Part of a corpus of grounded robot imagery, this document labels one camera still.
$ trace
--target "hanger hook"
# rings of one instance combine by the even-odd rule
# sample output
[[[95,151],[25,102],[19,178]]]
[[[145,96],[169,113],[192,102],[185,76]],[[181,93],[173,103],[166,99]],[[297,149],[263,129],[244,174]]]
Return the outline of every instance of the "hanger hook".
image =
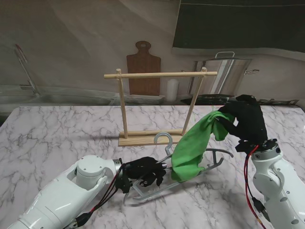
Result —
[[[165,147],[165,151],[166,151],[166,154],[167,154],[167,155],[171,155],[171,153],[170,153],[170,148],[172,147],[172,144],[173,144],[173,138],[172,138],[172,136],[171,136],[169,133],[167,133],[167,132],[160,132],[160,133],[158,133],[158,134],[154,137],[153,142],[157,143],[157,142],[158,142],[158,138],[159,138],[160,136],[167,136],[167,137],[168,137],[169,142],[168,142],[168,145]]]

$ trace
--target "white wall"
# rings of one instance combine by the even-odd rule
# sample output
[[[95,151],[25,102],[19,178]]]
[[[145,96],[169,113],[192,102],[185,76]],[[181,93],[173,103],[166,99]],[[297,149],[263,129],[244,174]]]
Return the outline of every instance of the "white wall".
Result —
[[[0,0],[0,84],[26,83],[14,53],[18,43],[40,86],[117,91],[103,74],[127,72],[126,55],[140,40],[152,44],[163,72],[191,71],[204,56],[171,54],[178,0]],[[259,98],[304,98],[305,64],[282,57],[256,55],[239,93]],[[189,79],[180,79],[185,94]],[[161,94],[166,82],[161,81]]]
[[[245,75],[238,94],[258,98],[304,99],[305,62],[271,55],[253,55],[248,69],[259,69]]]

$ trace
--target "white marble countertop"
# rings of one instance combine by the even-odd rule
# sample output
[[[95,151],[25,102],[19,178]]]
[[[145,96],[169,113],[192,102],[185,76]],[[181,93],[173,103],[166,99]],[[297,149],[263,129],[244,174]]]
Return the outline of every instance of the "white marble countertop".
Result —
[[[212,110],[196,106],[190,125]],[[129,130],[182,128],[187,106],[129,106]],[[268,137],[279,145],[305,180],[305,115],[297,107],[262,106]],[[23,213],[46,184],[84,155],[124,162],[143,156],[161,159],[164,146],[118,147],[122,131],[120,107],[44,106],[15,109],[0,127],[0,228],[5,229]],[[209,147],[233,152],[223,164],[202,177],[188,181],[172,193],[137,207],[122,205],[119,192],[83,227],[86,229],[259,229],[245,200],[244,153],[234,147],[238,139],[210,139]],[[212,155],[205,154],[208,164]],[[250,162],[249,177],[254,167]],[[262,195],[250,183],[258,198]],[[272,228],[263,219],[268,229]]]

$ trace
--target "wooden cutting board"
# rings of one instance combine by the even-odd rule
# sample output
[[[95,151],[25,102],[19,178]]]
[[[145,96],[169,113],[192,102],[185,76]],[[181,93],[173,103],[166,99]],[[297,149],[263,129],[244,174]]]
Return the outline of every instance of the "wooden cutting board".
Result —
[[[128,73],[159,73],[161,58],[149,54],[151,44],[146,41],[136,42],[138,53],[127,56]],[[130,94],[159,95],[160,78],[129,79]]]

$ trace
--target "black glove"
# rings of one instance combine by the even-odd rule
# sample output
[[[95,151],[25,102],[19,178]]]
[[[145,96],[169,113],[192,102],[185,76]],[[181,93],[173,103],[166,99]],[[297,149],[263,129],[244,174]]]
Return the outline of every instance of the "black glove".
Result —
[[[163,181],[166,174],[161,163],[157,163],[152,157],[146,156],[125,164],[126,176],[129,179],[139,179],[142,177],[140,186],[147,187],[157,180],[157,186]]]
[[[261,145],[268,139],[263,112],[253,96],[238,96],[236,101],[229,100],[218,111],[229,113],[237,119],[238,124],[235,126],[225,118],[218,117],[219,122],[231,135],[254,145]]]

